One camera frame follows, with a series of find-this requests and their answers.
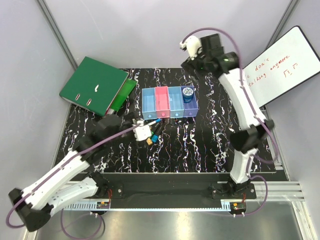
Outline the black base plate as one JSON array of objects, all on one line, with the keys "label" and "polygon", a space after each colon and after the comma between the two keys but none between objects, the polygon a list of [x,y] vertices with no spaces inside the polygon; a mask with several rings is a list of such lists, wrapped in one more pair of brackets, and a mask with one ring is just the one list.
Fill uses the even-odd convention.
[{"label": "black base plate", "polygon": [[103,173],[112,190],[111,208],[119,211],[204,210],[221,200],[256,199],[253,184],[235,192],[227,173]]}]

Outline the light blue bin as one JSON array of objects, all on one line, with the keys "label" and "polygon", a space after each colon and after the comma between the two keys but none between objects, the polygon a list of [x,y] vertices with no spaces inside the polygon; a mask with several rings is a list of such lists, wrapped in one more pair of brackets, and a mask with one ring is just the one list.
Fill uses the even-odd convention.
[{"label": "light blue bin", "polygon": [[155,88],[142,89],[142,116],[145,120],[156,119],[156,92]]},{"label": "light blue bin", "polygon": [[180,86],[168,88],[170,118],[182,118],[184,115],[184,102]]}]

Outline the purple bin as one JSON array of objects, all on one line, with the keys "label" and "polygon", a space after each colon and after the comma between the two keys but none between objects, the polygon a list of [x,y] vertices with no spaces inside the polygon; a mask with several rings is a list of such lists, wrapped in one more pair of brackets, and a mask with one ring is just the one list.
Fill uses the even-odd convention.
[{"label": "purple bin", "polygon": [[182,87],[192,87],[194,90],[194,96],[191,102],[189,103],[183,103],[183,107],[184,107],[184,113],[183,116],[185,118],[190,118],[190,117],[196,117],[197,113],[198,113],[198,102],[197,102],[197,98],[196,98],[196,93],[195,93],[195,89],[192,85],[190,86],[181,86],[181,90]]}]

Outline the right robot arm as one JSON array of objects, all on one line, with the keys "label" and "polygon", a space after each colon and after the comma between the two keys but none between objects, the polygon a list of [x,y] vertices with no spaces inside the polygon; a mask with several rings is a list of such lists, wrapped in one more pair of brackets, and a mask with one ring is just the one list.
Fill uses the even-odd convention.
[{"label": "right robot arm", "polygon": [[235,110],[240,130],[230,135],[234,148],[233,165],[220,195],[239,198],[250,188],[250,169],[258,146],[271,133],[274,121],[267,119],[255,102],[237,52],[225,52],[219,34],[198,38],[189,34],[179,44],[188,53],[181,64],[191,75],[212,74],[223,86]]}]

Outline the blue eraser cap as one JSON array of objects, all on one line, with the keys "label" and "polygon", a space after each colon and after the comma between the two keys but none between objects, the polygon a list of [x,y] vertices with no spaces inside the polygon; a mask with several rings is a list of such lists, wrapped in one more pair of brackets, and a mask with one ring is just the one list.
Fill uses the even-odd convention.
[{"label": "blue eraser cap", "polygon": [[157,135],[153,135],[152,136],[152,138],[151,138],[151,141],[153,142],[153,143],[156,143],[157,142],[157,140],[158,140],[158,136]]}]

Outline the orange small eraser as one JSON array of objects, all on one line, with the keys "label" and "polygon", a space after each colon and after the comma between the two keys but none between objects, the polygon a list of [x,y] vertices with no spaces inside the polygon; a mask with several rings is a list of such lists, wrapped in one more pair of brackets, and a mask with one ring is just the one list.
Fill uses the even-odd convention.
[{"label": "orange small eraser", "polygon": [[153,144],[153,142],[150,139],[147,139],[146,142],[147,142],[148,145],[152,145]]}]

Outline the green transparent folder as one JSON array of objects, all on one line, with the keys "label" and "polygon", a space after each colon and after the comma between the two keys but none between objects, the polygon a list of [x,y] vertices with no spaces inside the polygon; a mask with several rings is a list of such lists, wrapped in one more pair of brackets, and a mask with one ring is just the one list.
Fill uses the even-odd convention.
[{"label": "green transparent folder", "polygon": [[136,87],[137,81],[132,79],[127,79],[119,92],[117,93],[115,99],[113,100],[110,108],[107,111],[107,114],[113,114],[120,110],[122,105],[124,104],[127,97],[130,95],[132,90]]}]

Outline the white whiteboard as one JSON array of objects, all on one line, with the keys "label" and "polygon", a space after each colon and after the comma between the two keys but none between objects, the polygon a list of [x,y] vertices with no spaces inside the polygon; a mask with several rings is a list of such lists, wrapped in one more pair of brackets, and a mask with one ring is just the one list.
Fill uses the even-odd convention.
[{"label": "white whiteboard", "polygon": [[263,107],[320,73],[320,56],[296,25],[244,68],[249,89]]}]

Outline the blue cleaning gel jar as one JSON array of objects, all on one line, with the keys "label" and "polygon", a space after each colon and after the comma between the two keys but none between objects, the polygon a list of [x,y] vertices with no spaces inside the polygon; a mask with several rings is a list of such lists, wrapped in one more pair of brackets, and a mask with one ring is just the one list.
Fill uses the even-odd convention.
[{"label": "blue cleaning gel jar", "polygon": [[184,103],[190,103],[194,96],[194,89],[191,86],[181,88],[182,98]]}]

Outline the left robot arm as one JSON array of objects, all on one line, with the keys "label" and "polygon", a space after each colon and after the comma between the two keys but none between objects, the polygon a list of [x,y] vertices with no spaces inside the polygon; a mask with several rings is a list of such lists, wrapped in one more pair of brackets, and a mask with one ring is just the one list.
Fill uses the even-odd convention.
[{"label": "left robot arm", "polygon": [[134,113],[124,117],[110,114],[100,119],[91,131],[81,137],[66,156],[43,177],[24,189],[14,188],[8,194],[22,225],[29,232],[42,228],[63,208],[81,199],[109,197],[109,181],[99,172],[65,187],[73,177],[87,170],[98,159],[98,154],[123,139],[133,138],[138,127]]}]

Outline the light blue middle bin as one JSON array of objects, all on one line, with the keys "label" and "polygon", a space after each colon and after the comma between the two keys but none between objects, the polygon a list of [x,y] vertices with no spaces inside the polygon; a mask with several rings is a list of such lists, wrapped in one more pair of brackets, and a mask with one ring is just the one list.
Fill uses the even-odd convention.
[{"label": "light blue middle bin", "polygon": [[170,118],[182,118],[184,115],[184,102],[180,86],[168,88]]}]

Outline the aluminium frame rail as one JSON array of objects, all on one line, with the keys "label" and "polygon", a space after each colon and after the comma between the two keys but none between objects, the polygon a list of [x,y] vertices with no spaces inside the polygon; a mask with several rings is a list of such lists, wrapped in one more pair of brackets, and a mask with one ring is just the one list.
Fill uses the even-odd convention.
[{"label": "aluminium frame rail", "polygon": [[234,191],[228,173],[102,173],[108,192],[89,193],[80,173],[49,198],[52,213],[68,211],[230,212],[248,215],[249,202],[302,202],[297,182],[285,181],[284,171],[257,174],[250,184]]}]

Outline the black marker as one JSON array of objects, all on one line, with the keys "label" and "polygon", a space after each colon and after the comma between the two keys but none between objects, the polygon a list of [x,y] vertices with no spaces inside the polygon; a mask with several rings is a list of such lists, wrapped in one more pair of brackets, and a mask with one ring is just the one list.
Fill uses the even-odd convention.
[{"label": "black marker", "polygon": [[162,130],[162,124],[160,122],[158,122],[155,127],[152,128],[153,131],[153,135],[159,136],[161,130]]}]

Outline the light blue left bin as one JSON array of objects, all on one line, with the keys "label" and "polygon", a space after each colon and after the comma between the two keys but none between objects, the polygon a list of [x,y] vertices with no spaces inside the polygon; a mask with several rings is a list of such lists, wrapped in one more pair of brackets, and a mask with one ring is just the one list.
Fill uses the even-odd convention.
[{"label": "light blue left bin", "polygon": [[156,92],[155,88],[142,89],[142,116],[145,120],[156,119]]}]

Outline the white blue-capped marker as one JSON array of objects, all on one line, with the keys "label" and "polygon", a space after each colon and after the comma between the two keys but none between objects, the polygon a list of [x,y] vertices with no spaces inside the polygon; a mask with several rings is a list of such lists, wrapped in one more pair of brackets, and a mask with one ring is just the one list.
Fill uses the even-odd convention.
[{"label": "white blue-capped marker", "polygon": [[158,119],[156,119],[156,120],[154,120],[154,121],[151,121],[151,122],[147,123],[146,125],[147,125],[147,126],[152,126],[152,125],[154,125],[154,124],[156,124],[156,123],[159,123],[159,122],[161,122],[161,121],[162,121],[162,119],[158,118]]}]

